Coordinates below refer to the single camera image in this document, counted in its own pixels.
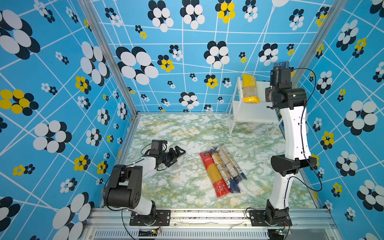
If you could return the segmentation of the yellow spaghetti bag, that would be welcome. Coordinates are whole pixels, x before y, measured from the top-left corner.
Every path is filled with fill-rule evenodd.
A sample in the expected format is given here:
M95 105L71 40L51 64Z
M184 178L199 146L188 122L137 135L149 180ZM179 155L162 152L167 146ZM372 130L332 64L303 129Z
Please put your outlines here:
M248 74L243 74L243 101L245 103L259 104L260 98L257 92L256 77Z

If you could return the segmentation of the red spaghetti bag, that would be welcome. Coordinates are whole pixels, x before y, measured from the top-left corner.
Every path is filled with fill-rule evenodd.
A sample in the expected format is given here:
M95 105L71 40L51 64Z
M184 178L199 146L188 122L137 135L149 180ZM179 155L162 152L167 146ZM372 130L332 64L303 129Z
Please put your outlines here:
M220 198L224 195L229 194L230 190L226 182L222 178L222 175L219 172L211 153L203 152L203 153L200 153L200 156L202 158L202 161L206 168L208 176L213 184L217 197Z

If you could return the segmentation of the blue Barilla spaghetti bag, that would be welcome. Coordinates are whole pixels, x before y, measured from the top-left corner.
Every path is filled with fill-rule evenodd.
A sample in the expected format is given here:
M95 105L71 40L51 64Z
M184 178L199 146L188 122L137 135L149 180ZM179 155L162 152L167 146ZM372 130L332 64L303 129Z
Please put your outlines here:
M276 63L274 63L274 68L276 68L276 67L282 67L283 69L289 69L290 68L290 62L289 61L276 62Z

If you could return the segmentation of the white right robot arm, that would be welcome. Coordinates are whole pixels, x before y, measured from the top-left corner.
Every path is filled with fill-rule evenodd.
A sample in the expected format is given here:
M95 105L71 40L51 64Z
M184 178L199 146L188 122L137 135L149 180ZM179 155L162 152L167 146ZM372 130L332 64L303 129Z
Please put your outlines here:
M307 93L302 88L292 87L290 69L278 66L271 70L266 101L280 111L286 140L285 153L271 158L275 179L265 218L269 225L274 226L288 219L289 195L296 174L300 169L314 166L317 159L312 157L307 141Z

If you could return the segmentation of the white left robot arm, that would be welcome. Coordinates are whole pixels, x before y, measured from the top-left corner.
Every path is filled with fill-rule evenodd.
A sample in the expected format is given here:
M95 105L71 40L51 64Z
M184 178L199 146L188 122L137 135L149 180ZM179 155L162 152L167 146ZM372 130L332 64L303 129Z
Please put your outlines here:
M134 214L154 218L156 204L142 196L143 176L160 165L169 168L186 151L178 146L167 149L160 147L146 150L141 159L128 165L115 165L103 189L105 207L112 211L129 210Z

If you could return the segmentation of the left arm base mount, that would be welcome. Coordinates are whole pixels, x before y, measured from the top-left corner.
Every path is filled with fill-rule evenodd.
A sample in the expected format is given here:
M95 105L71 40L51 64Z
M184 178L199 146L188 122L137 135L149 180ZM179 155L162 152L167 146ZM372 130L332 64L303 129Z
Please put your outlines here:
M162 227L169 226L170 220L170 210L156 210L149 215L139 215L132 212L129 225L139 227Z

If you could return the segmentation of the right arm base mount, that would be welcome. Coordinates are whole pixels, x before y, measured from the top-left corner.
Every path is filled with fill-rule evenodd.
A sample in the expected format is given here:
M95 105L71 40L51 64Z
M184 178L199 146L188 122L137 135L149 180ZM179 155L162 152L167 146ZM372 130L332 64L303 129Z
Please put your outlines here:
M291 227L293 225L285 210L246 209L246 217L251 221L253 227Z

